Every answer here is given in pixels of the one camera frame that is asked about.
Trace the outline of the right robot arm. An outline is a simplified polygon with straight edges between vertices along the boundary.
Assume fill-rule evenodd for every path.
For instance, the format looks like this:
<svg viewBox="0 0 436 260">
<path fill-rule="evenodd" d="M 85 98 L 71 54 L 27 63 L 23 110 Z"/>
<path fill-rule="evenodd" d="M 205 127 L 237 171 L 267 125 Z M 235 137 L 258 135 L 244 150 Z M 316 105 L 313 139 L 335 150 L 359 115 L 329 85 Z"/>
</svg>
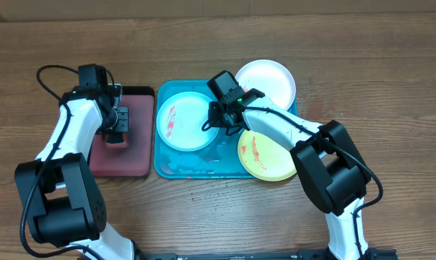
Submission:
<svg viewBox="0 0 436 260">
<path fill-rule="evenodd" d="M 289 151 L 305 194 L 326 215 L 327 255 L 364 259 L 368 245 L 360 215 L 372 175 L 344 126 L 297 117 L 262 91 L 245 91 L 226 70 L 212 77 L 207 86 L 216 99 L 202 129 L 223 128 L 228 135 L 233 128 L 254 131 Z"/>
</svg>

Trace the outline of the white plate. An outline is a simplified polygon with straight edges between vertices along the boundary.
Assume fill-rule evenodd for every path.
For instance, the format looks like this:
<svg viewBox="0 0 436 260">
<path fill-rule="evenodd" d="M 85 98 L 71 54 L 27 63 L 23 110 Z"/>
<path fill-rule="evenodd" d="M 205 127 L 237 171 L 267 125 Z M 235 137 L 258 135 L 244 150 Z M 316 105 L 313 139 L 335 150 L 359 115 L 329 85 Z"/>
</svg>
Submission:
<svg viewBox="0 0 436 260">
<path fill-rule="evenodd" d="M 276 61 L 251 61 L 237 72 L 235 78 L 246 92 L 255 88 L 286 111 L 294 104 L 295 79 L 285 66 Z"/>
</svg>

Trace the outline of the red and green sponge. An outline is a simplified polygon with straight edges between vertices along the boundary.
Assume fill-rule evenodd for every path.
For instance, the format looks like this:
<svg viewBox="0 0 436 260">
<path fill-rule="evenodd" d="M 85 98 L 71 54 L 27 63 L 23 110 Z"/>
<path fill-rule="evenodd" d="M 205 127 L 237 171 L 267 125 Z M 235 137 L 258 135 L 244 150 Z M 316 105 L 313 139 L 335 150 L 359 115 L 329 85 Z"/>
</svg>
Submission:
<svg viewBox="0 0 436 260">
<path fill-rule="evenodd" d="M 121 149 L 128 146 L 128 136 L 127 133 L 112 133 L 107 134 L 105 138 L 105 143 L 108 148 L 111 149 Z"/>
</svg>

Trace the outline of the yellow-green plate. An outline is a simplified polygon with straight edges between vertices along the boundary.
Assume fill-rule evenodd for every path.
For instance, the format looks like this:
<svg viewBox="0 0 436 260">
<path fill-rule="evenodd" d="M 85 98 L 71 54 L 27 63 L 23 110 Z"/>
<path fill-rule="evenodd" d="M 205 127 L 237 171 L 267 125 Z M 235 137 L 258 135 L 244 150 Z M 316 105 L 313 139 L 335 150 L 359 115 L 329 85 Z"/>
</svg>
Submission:
<svg viewBox="0 0 436 260">
<path fill-rule="evenodd" d="M 290 153 L 263 134 L 245 130 L 237 153 L 243 167 L 264 181 L 283 181 L 297 173 Z"/>
</svg>

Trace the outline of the light blue plate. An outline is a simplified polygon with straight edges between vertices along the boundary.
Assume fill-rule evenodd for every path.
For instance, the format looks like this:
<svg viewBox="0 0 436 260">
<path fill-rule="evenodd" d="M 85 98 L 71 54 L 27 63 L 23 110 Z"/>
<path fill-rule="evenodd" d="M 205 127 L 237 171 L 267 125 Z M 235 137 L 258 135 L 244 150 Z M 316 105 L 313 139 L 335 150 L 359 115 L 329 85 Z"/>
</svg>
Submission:
<svg viewBox="0 0 436 260">
<path fill-rule="evenodd" d="M 169 147 L 192 152 L 208 146 L 219 129 L 203 131 L 212 99 L 199 92 L 181 92 L 169 97 L 157 112 L 156 127 Z"/>
</svg>

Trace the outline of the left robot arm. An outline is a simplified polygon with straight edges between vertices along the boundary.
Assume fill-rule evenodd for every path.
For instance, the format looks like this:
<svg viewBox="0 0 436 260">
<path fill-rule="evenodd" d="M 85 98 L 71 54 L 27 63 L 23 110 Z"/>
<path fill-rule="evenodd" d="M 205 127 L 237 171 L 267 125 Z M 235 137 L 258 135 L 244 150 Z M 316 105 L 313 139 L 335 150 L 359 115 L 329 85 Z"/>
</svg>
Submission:
<svg viewBox="0 0 436 260">
<path fill-rule="evenodd" d="M 59 119 L 33 161 L 15 172 L 22 216 L 19 238 L 36 258 L 78 251 L 86 259 L 145 259 L 137 244 L 107 221 L 106 206 L 88 157 L 94 136 L 125 141 L 128 108 L 111 72 L 97 64 L 75 70 L 79 84 L 57 96 Z"/>
</svg>

